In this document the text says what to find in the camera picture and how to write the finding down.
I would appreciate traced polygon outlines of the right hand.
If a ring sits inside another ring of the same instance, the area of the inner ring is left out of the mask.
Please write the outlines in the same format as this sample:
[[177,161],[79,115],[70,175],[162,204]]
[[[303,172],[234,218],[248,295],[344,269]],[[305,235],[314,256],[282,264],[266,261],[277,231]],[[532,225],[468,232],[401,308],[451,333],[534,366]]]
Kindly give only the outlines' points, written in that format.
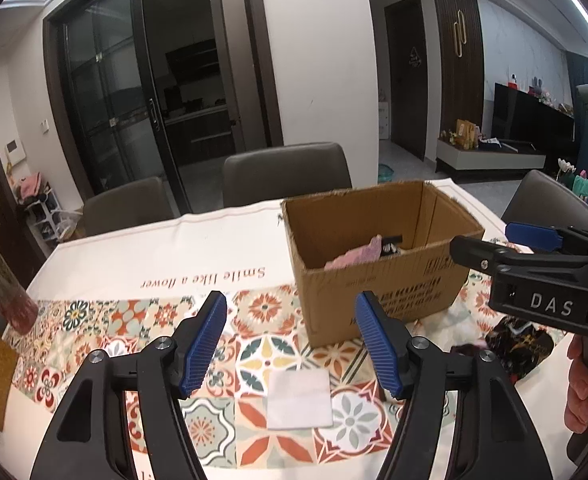
[[573,337],[567,357],[572,362],[568,371],[564,424],[575,434],[583,434],[588,428],[588,367],[582,362],[582,336]]

